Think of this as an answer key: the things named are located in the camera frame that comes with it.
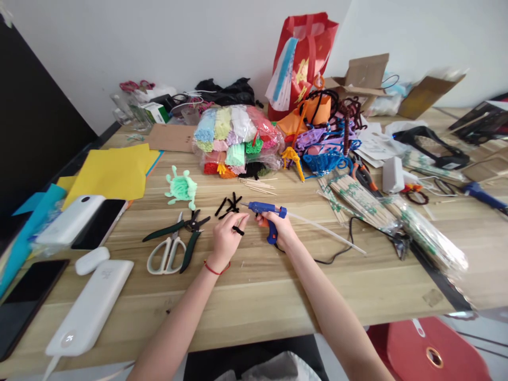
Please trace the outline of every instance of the white power bank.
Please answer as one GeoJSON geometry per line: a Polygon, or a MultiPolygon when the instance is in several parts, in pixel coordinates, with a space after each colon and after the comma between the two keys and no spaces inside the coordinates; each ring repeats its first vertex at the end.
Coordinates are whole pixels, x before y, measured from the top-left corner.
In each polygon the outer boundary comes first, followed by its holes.
{"type": "Polygon", "coordinates": [[[97,341],[134,262],[107,260],[92,274],[48,346],[48,356],[79,356],[97,341]]]}
{"type": "Polygon", "coordinates": [[[106,198],[83,195],[74,200],[35,240],[46,245],[70,245],[106,198]]]}

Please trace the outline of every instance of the white wall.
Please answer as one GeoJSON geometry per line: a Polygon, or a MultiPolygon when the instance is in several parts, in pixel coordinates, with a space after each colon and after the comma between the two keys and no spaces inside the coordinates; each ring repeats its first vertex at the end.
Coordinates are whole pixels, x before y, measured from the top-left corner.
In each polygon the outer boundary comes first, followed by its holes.
{"type": "Polygon", "coordinates": [[[475,106],[508,92],[507,20],[506,0],[353,0],[326,71],[387,52],[387,70],[412,80],[433,67],[470,68],[437,105],[475,106]]]}
{"type": "Polygon", "coordinates": [[[226,86],[245,76],[263,99],[285,17],[320,11],[343,24],[327,75],[344,74],[351,58],[389,52],[388,70],[409,79],[436,66],[470,68],[440,106],[473,106],[508,91],[506,0],[353,0],[351,6],[351,0],[4,3],[97,133],[114,121],[109,93],[128,79],[190,90],[202,79],[226,86]]]}
{"type": "Polygon", "coordinates": [[[6,0],[14,24],[90,126],[114,122],[109,94],[141,79],[192,90],[251,78],[264,95],[284,19],[351,0],[6,0]]]}

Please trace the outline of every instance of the red chair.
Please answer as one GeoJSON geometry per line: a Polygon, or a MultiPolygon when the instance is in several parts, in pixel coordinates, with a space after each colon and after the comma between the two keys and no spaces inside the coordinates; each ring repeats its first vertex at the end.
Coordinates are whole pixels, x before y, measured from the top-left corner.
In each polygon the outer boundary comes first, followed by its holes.
{"type": "Polygon", "coordinates": [[[478,351],[437,317],[372,325],[367,333],[397,380],[491,380],[478,351]]]}

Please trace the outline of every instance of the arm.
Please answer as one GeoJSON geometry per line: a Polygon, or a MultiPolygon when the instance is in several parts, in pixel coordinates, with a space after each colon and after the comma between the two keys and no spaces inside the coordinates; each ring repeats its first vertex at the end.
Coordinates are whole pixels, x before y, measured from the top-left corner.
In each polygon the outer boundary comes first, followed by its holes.
{"type": "Polygon", "coordinates": [[[309,298],[323,336],[350,380],[393,380],[364,328],[334,285],[296,236],[288,218],[263,213],[273,221],[283,245],[309,298]]]}
{"type": "MultiPolygon", "coordinates": [[[[242,236],[234,232],[232,227],[241,220],[238,227],[244,230],[248,219],[247,213],[233,214],[231,212],[213,229],[214,250],[206,263],[214,271],[219,273],[228,265],[240,243],[242,236]]],[[[197,324],[218,277],[203,266],[177,306],[171,310],[137,359],[128,381],[173,379],[191,344],[197,324]]]]}

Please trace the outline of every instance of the red bag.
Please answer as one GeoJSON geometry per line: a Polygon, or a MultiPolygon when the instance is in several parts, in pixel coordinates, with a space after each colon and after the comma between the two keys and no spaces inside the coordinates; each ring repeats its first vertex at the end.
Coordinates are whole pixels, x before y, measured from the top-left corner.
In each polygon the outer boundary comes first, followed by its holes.
{"type": "Polygon", "coordinates": [[[271,105],[268,105],[268,118],[271,121],[281,120],[307,97],[316,75],[318,73],[322,75],[326,69],[338,28],[339,24],[328,20],[326,12],[290,16],[284,21],[272,74],[275,72],[287,40],[291,37],[298,38],[298,44],[293,63],[289,110],[275,111],[271,105]]]}

